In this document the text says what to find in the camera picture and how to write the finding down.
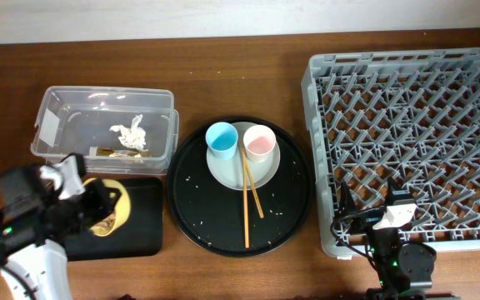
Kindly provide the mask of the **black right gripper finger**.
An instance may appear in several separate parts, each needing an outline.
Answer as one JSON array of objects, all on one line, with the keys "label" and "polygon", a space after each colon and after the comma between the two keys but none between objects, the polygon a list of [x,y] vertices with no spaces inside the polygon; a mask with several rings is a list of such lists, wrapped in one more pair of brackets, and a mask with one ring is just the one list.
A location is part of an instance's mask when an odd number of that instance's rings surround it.
[{"label": "black right gripper finger", "polygon": [[341,216],[347,216],[357,211],[357,206],[354,202],[353,195],[349,186],[341,181],[340,185],[340,200],[339,200],[339,212]]},{"label": "black right gripper finger", "polygon": [[404,190],[391,177],[387,179],[387,200],[407,200],[411,198],[411,193]]}]

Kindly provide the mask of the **food scraps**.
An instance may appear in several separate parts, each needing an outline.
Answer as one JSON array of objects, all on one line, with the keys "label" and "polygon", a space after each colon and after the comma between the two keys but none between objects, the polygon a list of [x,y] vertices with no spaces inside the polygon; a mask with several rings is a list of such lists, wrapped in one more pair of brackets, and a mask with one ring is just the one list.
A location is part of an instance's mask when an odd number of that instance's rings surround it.
[{"label": "food scraps", "polygon": [[98,235],[98,236],[107,235],[108,233],[110,233],[112,231],[115,220],[116,220],[116,215],[113,212],[112,214],[110,214],[108,217],[106,217],[102,221],[93,225],[91,227],[91,230],[95,235]]}]

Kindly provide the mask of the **yellow bowl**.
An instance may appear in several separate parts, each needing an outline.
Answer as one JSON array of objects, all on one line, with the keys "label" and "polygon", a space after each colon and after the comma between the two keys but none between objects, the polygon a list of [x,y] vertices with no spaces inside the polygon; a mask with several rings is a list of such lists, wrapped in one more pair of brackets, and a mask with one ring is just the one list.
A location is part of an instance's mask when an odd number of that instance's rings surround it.
[{"label": "yellow bowl", "polygon": [[105,238],[117,229],[119,229],[128,220],[131,213],[131,201],[128,195],[128,190],[119,181],[113,179],[103,179],[102,182],[106,188],[116,188],[121,193],[121,197],[118,199],[113,211],[116,215],[116,220],[113,225],[112,231],[109,232],[107,235],[98,236],[95,235],[90,228],[90,230],[95,236]]}]

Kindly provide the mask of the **gold brown foil wrapper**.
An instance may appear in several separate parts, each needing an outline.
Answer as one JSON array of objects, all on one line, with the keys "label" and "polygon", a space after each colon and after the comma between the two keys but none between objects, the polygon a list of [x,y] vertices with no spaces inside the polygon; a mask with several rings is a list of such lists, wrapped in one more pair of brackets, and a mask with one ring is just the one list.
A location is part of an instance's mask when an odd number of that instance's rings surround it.
[{"label": "gold brown foil wrapper", "polygon": [[150,152],[139,152],[133,150],[112,150],[109,147],[90,147],[90,157],[111,157],[111,158],[150,158]]}]

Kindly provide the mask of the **pink cup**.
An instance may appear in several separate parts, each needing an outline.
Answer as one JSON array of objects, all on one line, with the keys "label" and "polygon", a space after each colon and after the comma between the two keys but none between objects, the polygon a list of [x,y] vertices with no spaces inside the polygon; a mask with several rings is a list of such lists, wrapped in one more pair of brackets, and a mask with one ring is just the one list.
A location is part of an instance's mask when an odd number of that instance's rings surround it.
[{"label": "pink cup", "polygon": [[275,133],[265,125],[251,126],[244,133],[242,141],[247,158],[255,163],[266,161],[277,144]]}]

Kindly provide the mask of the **white napkin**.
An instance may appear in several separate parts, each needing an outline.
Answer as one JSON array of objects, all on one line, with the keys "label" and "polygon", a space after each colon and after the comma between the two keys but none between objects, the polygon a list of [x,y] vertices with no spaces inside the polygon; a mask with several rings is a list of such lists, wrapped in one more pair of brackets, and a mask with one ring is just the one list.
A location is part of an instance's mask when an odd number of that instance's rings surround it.
[{"label": "white napkin", "polygon": [[132,119],[131,127],[125,127],[122,124],[112,125],[109,130],[120,133],[118,140],[125,148],[136,149],[139,152],[146,152],[146,131],[139,126],[143,120],[143,115],[136,115]]}]

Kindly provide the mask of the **blue cup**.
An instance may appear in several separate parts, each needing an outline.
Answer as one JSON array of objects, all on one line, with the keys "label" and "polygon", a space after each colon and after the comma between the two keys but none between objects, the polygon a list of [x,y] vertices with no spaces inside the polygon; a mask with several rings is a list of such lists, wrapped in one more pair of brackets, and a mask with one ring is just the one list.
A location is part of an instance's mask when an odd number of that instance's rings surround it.
[{"label": "blue cup", "polygon": [[238,131],[229,122],[215,122],[207,129],[205,140],[217,159],[229,160],[237,151]]}]

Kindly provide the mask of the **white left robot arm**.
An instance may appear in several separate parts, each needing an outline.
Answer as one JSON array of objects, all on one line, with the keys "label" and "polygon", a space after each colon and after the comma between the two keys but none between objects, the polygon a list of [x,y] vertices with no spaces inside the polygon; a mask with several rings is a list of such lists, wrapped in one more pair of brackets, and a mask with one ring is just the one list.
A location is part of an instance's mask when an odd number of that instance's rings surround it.
[{"label": "white left robot arm", "polygon": [[95,179],[63,198],[65,181],[40,166],[0,175],[0,272],[16,299],[69,299],[65,239],[88,230],[114,211],[122,193]]}]

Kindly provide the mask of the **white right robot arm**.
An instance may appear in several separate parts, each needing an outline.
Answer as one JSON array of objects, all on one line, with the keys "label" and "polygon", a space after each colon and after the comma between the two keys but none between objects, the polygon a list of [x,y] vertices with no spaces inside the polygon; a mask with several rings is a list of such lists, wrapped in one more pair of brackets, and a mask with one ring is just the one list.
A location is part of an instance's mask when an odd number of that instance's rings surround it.
[{"label": "white right robot arm", "polygon": [[340,237],[335,239],[365,257],[378,275],[380,287],[369,288],[365,298],[425,299],[425,291],[433,285],[437,252],[423,242],[403,242],[399,236],[399,228],[410,223],[417,209],[413,195],[389,178],[383,205],[359,210],[342,182],[340,204],[342,211],[331,224],[331,234],[336,234],[334,228],[340,223],[349,224],[352,234],[364,234],[363,252]]}]

